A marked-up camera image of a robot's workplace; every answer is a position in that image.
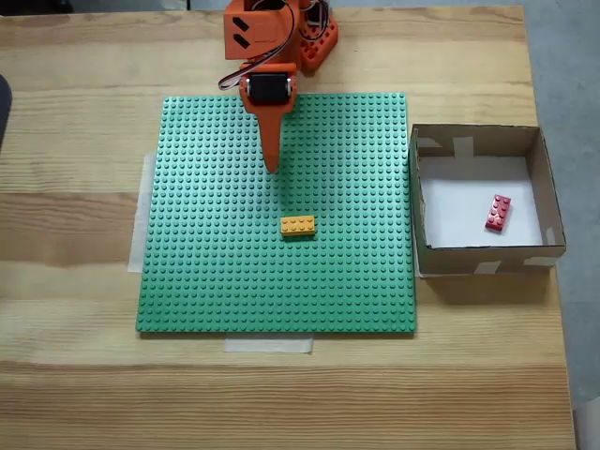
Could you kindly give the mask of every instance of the masking tape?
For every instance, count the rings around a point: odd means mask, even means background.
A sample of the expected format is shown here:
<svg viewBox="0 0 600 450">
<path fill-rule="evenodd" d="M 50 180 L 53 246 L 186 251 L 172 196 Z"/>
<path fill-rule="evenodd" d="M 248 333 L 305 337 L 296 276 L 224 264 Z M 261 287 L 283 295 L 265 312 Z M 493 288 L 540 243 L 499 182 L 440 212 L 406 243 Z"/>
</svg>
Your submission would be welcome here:
<svg viewBox="0 0 600 450">
<path fill-rule="evenodd" d="M 312 335 L 305 333 L 228 333 L 225 352 L 310 353 Z"/>
<path fill-rule="evenodd" d="M 554 229 L 551 227 L 546 230 L 546 244 L 549 246 L 556 245 L 556 237 L 554 236 Z"/>
<path fill-rule="evenodd" d="M 487 275 L 495 274 L 496 271 L 498 270 L 498 267 L 500 267 L 501 263 L 502 263 L 502 261 L 480 262 L 479 264 L 477 264 L 477 267 L 475 268 L 474 273 L 475 274 L 487 274 Z"/>
<path fill-rule="evenodd" d="M 467 138 L 452 138 L 454 144 L 455 158 L 472 158 L 473 151 L 473 136 Z"/>
<path fill-rule="evenodd" d="M 148 230 L 148 217 L 150 216 L 150 205 L 152 203 L 152 186 L 156 163 L 156 153 L 148 154 L 143 159 L 138 206 L 135 211 L 131 248 L 129 251 L 129 265 L 127 266 L 128 272 L 140 274 L 143 270 L 143 254 L 146 247 L 146 232 Z"/>
<path fill-rule="evenodd" d="M 552 256 L 532 256 L 523 261 L 523 265 L 546 265 L 551 267 L 556 263 L 556 260 L 557 258 Z"/>
<path fill-rule="evenodd" d="M 441 145 L 431 138 L 417 138 L 416 143 L 419 145 L 419 147 L 442 148 Z"/>
</svg>

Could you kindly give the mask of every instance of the wood grain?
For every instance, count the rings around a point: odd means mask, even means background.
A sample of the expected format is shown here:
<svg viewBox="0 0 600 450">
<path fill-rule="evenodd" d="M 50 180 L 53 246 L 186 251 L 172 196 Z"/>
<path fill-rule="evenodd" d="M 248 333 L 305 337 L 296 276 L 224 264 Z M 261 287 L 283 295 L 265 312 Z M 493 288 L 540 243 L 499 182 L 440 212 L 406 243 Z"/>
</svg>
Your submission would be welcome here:
<svg viewBox="0 0 600 450">
<path fill-rule="evenodd" d="M 303 92 L 413 122 L 536 123 L 520 7 L 337 9 Z M 218 13 L 0 18 L 0 447 L 575 448 L 556 274 L 417 280 L 418 333 L 311 354 L 138 336 L 127 272 L 165 96 L 217 94 Z"/>
<path fill-rule="evenodd" d="M 11 448 L 570 448 L 552 367 L 13 363 L 7 373 L 0 433 Z"/>
<path fill-rule="evenodd" d="M 340 41 L 301 92 L 408 94 L 414 123 L 535 125 L 520 7 L 336 9 Z M 218 12 L 0 19 L 14 107 L 0 191 L 136 192 L 166 96 L 218 94 Z"/>
</svg>

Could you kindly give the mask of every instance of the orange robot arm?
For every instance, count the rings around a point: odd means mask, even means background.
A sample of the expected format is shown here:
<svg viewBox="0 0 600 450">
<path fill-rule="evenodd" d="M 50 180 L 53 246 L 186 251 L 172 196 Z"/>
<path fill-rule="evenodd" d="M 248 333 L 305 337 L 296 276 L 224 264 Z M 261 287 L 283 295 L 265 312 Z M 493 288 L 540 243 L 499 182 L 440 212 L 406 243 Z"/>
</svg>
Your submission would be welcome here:
<svg viewBox="0 0 600 450">
<path fill-rule="evenodd" d="M 246 111 L 259 122 L 266 169 L 274 173 L 281 120 L 296 98 L 296 71 L 319 68 L 338 42 L 338 25 L 325 0 L 232 0 L 224 29 L 225 57 L 247 61 L 218 85 L 239 86 Z"/>
</svg>

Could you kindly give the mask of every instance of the cardboard box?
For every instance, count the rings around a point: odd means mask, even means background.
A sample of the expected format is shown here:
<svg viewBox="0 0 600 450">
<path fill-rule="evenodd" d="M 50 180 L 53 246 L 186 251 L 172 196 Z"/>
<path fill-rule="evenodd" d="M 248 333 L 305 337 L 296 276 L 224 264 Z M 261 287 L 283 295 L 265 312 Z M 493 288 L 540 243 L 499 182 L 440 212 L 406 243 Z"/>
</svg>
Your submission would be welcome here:
<svg viewBox="0 0 600 450">
<path fill-rule="evenodd" d="M 548 270 L 565 241 L 539 127 L 414 125 L 411 200 L 423 275 Z M 501 232 L 485 227 L 494 195 L 512 199 Z"/>
</svg>

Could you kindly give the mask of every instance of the yellow lego brick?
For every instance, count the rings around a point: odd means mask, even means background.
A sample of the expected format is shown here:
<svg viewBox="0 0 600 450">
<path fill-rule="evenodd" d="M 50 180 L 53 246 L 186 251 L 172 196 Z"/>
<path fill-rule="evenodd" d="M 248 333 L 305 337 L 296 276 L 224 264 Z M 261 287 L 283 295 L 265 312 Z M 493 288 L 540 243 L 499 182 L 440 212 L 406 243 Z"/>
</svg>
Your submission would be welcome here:
<svg viewBox="0 0 600 450">
<path fill-rule="evenodd" d="M 314 233 L 314 216 L 296 216 L 281 218 L 281 235 L 283 236 L 307 236 Z"/>
</svg>

